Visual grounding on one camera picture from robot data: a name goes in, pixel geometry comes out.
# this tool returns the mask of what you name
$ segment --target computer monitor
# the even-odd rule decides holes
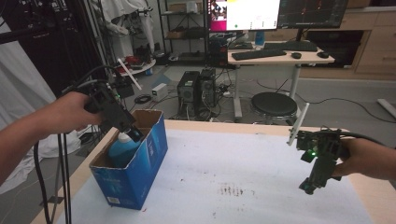
[[[348,0],[280,0],[278,29],[339,28]]]
[[[211,33],[275,30],[280,0],[207,0]]]

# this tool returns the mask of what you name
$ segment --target hand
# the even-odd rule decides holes
[[[102,122],[99,114],[92,114],[84,109],[89,99],[90,97],[85,94],[71,91],[52,104],[37,110],[31,116],[42,122],[45,135],[81,130],[89,124]]]
[[[350,157],[336,165],[332,176],[360,173],[378,179],[396,179],[396,150],[362,138],[343,140]]]

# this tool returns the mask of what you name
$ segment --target keyboard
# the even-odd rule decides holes
[[[318,51],[316,44],[307,41],[288,41],[282,43],[265,43],[264,49],[282,49],[292,51]]]
[[[267,58],[267,57],[275,57],[286,55],[286,52],[281,49],[260,49],[253,51],[245,51],[232,53],[231,56],[236,61],[247,60],[247,59],[256,59],[256,58]]]

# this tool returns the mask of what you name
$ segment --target black stool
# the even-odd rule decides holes
[[[251,108],[264,118],[264,124],[272,124],[273,120],[285,120],[292,126],[296,120],[297,104],[285,94],[258,93],[251,98]]]

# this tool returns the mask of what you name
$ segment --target blue cardboard box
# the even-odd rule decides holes
[[[162,111],[136,110],[132,115],[136,119],[134,126],[145,138],[128,165],[114,168],[107,156],[111,144],[117,140],[119,132],[115,132],[92,160],[90,168],[109,205],[140,210],[168,145]]]

